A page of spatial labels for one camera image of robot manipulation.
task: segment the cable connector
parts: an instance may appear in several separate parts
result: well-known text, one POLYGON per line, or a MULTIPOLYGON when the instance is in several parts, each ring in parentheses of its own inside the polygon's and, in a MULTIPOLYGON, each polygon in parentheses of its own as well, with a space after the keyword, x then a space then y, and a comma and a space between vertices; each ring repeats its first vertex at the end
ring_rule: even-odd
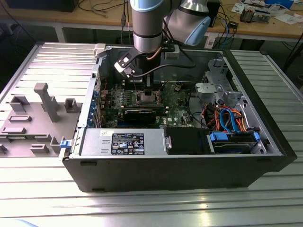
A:
POLYGON ((121 26, 124 27, 125 24, 126 24, 126 15, 125 12, 123 12, 121 16, 121 26))

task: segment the motherboard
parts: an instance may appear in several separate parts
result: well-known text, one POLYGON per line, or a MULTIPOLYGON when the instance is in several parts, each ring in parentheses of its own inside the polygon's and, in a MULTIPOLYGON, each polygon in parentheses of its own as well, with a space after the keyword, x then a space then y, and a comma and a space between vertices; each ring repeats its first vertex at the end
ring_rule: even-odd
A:
POLYGON ((188 112, 188 89, 181 83, 163 82, 145 95, 142 90, 114 85, 101 91, 99 118, 102 128, 193 127, 188 112))

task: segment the desk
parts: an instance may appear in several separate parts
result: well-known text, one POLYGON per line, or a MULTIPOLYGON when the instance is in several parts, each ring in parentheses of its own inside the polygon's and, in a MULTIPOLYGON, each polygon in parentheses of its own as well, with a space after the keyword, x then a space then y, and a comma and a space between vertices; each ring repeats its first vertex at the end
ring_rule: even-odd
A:
MULTIPOLYGON (((91 1, 95 4, 102 1, 106 2, 107 0, 91 1)), ((104 5, 104 7, 110 7, 120 2, 121 0, 114 0, 104 5)), ((232 4, 236 3, 237 0, 222 0, 222 2, 225 13, 232 21, 239 23, 235 38, 296 42, 303 31, 302 24, 288 25, 275 18, 271 18, 268 24, 242 23, 240 22, 240 15, 238 13, 232 13, 227 10, 227 8, 231 10, 232 4)), ((46 10, 10 9, 5 2, 4 4, 6 9, 21 24, 54 27, 59 42, 65 42, 62 30, 64 27, 121 30, 120 20, 123 6, 109 9, 107 11, 107 17, 103 17, 93 12, 86 12, 80 8, 76 8, 72 13, 63 13, 46 10)), ((90 9, 88 0, 83 2, 81 6, 85 9, 90 9)), ((301 8, 296 8, 296 10, 303 10, 303 6, 300 7, 301 8)), ((14 23, 2 7, 0 7, 0 21, 3 24, 14 23)), ((220 20, 216 20, 214 27, 209 28, 205 34, 208 37, 205 48, 212 48, 214 39, 219 35, 221 36, 222 32, 224 32, 224 27, 221 25, 220 20)))

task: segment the sticker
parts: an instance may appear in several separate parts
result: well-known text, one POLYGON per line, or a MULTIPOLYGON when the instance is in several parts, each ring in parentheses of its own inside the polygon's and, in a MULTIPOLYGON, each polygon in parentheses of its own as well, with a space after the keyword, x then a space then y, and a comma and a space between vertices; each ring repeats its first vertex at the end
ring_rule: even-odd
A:
POLYGON ((111 133, 112 155, 144 155, 143 133, 111 133))
POLYGON ((111 136, 114 133, 112 130, 101 130, 100 136, 111 136))

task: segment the metal slotted surface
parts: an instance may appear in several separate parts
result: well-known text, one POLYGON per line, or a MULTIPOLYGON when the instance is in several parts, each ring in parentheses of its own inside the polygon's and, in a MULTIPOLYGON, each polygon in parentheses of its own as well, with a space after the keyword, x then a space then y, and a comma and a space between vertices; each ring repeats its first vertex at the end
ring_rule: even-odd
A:
POLYGON ((41 102, 34 92, 36 83, 48 84, 48 93, 57 102, 75 98, 83 103, 96 62, 94 44, 45 43, 36 45, 32 55, 25 60, 24 68, 16 73, 16 82, 0 104, 0 127, 7 118, 11 107, 9 102, 14 95, 25 95, 29 102, 41 102))
MULTIPOLYGON (((271 87, 287 87, 283 80, 265 82, 276 85, 271 87)), ((258 80, 252 83, 265 84, 258 80)), ((269 96, 263 100, 272 104, 269 96)), ((286 100, 290 107, 300 103, 286 100)), ((276 105, 269 106, 279 111, 276 105)), ((293 126, 283 124, 280 128, 285 133, 300 131, 293 126)), ((298 155, 292 164, 281 172, 266 174, 249 188, 238 189, 84 193, 58 158, 0 158, 0 216, 24 219, 40 227, 65 223, 106 227, 301 227, 302 144, 296 140, 290 143, 298 155)))
POLYGON ((232 54, 297 156, 303 157, 302 94, 270 57, 260 52, 232 51, 232 54))

